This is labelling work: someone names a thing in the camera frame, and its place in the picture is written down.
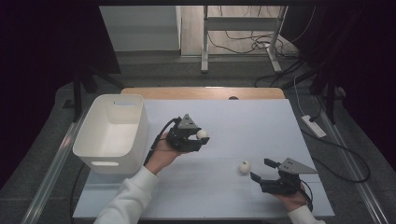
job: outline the white tabletop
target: white tabletop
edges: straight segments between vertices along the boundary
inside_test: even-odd
[[[282,203],[238,171],[241,161],[263,179],[278,179],[264,158],[292,158],[315,168],[288,100],[147,100],[147,151],[173,118],[189,114],[209,133],[199,152],[177,158],[159,173],[160,184],[142,219],[251,219],[285,217]],[[90,172],[74,217],[95,218],[130,175]],[[301,175],[314,194],[314,216],[334,213],[318,175]]]

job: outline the wooden floor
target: wooden floor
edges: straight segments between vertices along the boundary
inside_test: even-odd
[[[223,16],[223,17],[277,17],[279,7],[266,6],[238,6],[238,7],[208,7],[208,16]],[[195,56],[201,55],[203,39],[204,39],[204,9],[202,6],[184,6],[181,7],[182,30],[181,30],[181,55]],[[247,52],[252,50],[254,41],[251,38],[247,39],[232,39],[241,37],[250,37],[258,35],[270,35],[272,32],[254,32],[251,31],[209,31],[210,39],[209,54],[236,54],[230,50],[215,47],[223,46],[224,48],[232,49],[237,52]],[[286,45],[285,51],[296,51],[295,47],[281,36],[280,40]],[[270,41],[269,37],[260,38],[260,41]],[[249,54],[266,54],[265,49],[256,49]]]

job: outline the white sleeve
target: white sleeve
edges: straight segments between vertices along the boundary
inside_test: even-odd
[[[143,166],[134,177],[122,182],[117,196],[101,211],[94,223],[137,223],[159,181],[158,176]]]
[[[316,220],[306,205],[289,212],[288,216],[293,224],[325,224],[322,220]]]

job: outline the round white object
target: round white object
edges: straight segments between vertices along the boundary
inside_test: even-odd
[[[207,134],[207,132],[205,130],[200,130],[197,133],[197,139],[201,139],[201,138],[205,138],[208,137],[209,135]]]
[[[244,174],[249,173],[249,172],[250,172],[250,168],[251,168],[250,162],[248,162],[248,161],[242,161],[242,162],[239,164],[239,170],[240,170],[242,173],[244,173]]]

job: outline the power strip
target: power strip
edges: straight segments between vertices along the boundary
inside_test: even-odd
[[[303,122],[306,124],[306,126],[308,126],[308,128],[318,137],[324,137],[326,136],[326,133],[323,132],[323,130],[317,125],[316,122],[311,122],[309,121],[309,119],[311,119],[311,117],[309,115],[305,115],[303,117],[301,117],[301,119],[303,120]]]

